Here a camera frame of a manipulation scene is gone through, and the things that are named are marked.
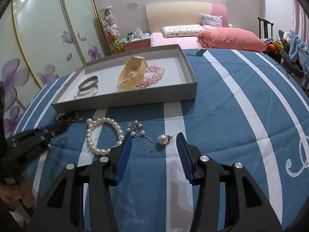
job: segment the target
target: purple patterned pillow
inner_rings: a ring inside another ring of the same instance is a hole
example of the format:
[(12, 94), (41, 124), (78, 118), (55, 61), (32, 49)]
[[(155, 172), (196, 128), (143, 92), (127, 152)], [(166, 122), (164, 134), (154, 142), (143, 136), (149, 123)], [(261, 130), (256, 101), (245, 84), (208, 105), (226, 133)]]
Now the purple patterned pillow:
[(223, 16), (211, 16), (207, 14), (200, 14), (202, 17), (202, 25), (211, 25), (222, 27)]

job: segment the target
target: stack of plush toys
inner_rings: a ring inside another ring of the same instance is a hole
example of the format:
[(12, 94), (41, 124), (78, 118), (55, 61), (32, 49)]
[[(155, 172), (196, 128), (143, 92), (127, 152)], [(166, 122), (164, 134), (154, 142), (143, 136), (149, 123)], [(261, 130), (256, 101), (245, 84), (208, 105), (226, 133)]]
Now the stack of plush toys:
[(123, 52), (123, 47), (119, 43), (120, 34), (118, 31), (118, 26), (115, 24), (115, 19), (110, 9), (105, 9), (104, 16), (105, 18), (102, 18), (103, 30), (112, 51), (114, 53)]

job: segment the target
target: blue striped bedsheet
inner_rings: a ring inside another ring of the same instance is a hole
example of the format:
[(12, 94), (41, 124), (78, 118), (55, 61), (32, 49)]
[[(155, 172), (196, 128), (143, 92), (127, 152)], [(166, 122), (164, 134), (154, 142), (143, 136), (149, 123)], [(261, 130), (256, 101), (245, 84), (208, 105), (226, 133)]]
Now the blue striped bedsheet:
[[(285, 229), (309, 196), (309, 100), (285, 70), (264, 54), (210, 49), (184, 50), (197, 79), (195, 101), (116, 107), (81, 112), (84, 118), (108, 116), (125, 130), (137, 119), (153, 141), (159, 134), (183, 132), (189, 144), (218, 163), (242, 162), (269, 199)], [(26, 109), (16, 132), (53, 122), (50, 103), (70, 76), (47, 84)], [(86, 148), (85, 122), (73, 123), (55, 137), (48, 152), (27, 172), (39, 199), (67, 163), (78, 166), (97, 159)], [(93, 140), (110, 148), (116, 135), (106, 125), (97, 127)], [(133, 140), (123, 181), (111, 187), (120, 231), (188, 231), (198, 187), (185, 179), (176, 139), (166, 147), (147, 139)], [(84, 217), (89, 218), (88, 186), (84, 186)], [(224, 194), (220, 193), (218, 229), (224, 223)]]

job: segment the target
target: blue fabric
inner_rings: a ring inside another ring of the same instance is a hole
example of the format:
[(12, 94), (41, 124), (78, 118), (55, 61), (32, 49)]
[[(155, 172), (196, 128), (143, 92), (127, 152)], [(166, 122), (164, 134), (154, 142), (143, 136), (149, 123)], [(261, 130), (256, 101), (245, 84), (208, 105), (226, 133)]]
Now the blue fabric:
[[(218, 163), (232, 165), (242, 162), (262, 191), (269, 198), (265, 165), (254, 132), (246, 119), (240, 104), (226, 85), (220, 74), (203, 56), (205, 50), (184, 50), (197, 79), (197, 97), (195, 101), (182, 101), (181, 109), (185, 126), (187, 142), (197, 146), (201, 153), (209, 155)], [(300, 137), (287, 110), (265, 81), (239, 56), (231, 50), (208, 50), (218, 65), (224, 67), (232, 79), (240, 86), (248, 98), (257, 116), (261, 120), (273, 146), (277, 160), (282, 185), (283, 211), (282, 228), (285, 229), (294, 220), (309, 196), (308, 169), (300, 172), (303, 164), (299, 155)], [(305, 134), (309, 134), (309, 113), (293, 88), (267, 62), (256, 53), (240, 51), (242, 55), (256, 65), (258, 69), (282, 93), (295, 113)], [(297, 91), (309, 104), (309, 99), (285, 72), (272, 59), (263, 55), (296, 87)], [(39, 115), (45, 107), (48, 110), (39, 126), (53, 122), (57, 115), (48, 106), (48, 102), (56, 93), (66, 78), (61, 78), (40, 103), (26, 126), (33, 128)], [(29, 118), (35, 104), (29, 109), (27, 116), (19, 126), (20, 132)], [(81, 112), (84, 118), (92, 117), (95, 111)], [(153, 141), (165, 133), (164, 104), (116, 107), (108, 109), (106, 116), (114, 118), (126, 130), (130, 120), (138, 119), (144, 126), (146, 135)], [(44, 164), (39, 187), (39, 198), (44, 195), (56, 176), (67, 163), (78, 162), (85, 140), (85, 122), (73, 123), (68, 131), (57, 136), (51, 142), (50, 150)], [(116, 136), (109, 126), (103, 125), (98, 137), (98, 147), (110, 148), (115, 145)], [(166, 152), (161, 146), (156, 146), (149, 153), (151, 144), (147, 139), (133, 140), (127, 170), (123, 181), (117, 187), (111, 187), (111, 198), (115, 217), (120, 231), (166, 230)], [(306, 160), (303, 146), (301, 147), (303, 161)], [(286, 162), (292, 161), (291, 172), (298, 172), (296, 177), (288, 174)], [(33, 180), (38, 160), (27, 169)], [(194, 209), (196, 208), (198, 186), (192, 188)], [(220, 186), (220, 210), (218, 230), (224, 227), (225, 194), (224, 186)], [(85, 204), (85, 228), (91, 231), (89, 214), (89, 195)]]
[(289, 56), (292, 62), (296, 62), (299, 59), (299, 63), (302, 66), (304, 77), (301, 80), (300, 86), (302, 89), (309, 90), (309, 46), (306, 42), (301, 40), (293, 30), (289, 31), (291, 37), (291, 48)]

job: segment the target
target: white patterned pillow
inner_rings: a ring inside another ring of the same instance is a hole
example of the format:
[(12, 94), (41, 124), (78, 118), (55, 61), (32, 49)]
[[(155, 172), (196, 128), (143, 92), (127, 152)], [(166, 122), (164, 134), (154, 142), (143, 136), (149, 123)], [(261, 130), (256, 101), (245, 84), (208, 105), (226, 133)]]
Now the white patterned pillow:
[(162, 29), (165, 38), (179, 36), (197, 36), (205, 29), (199, 24), (166, 26)]
[(223, 16), (211, 16), (207, 14), (200, 14), (202, 17), (202, 25), (211, 25), (222, 27)]

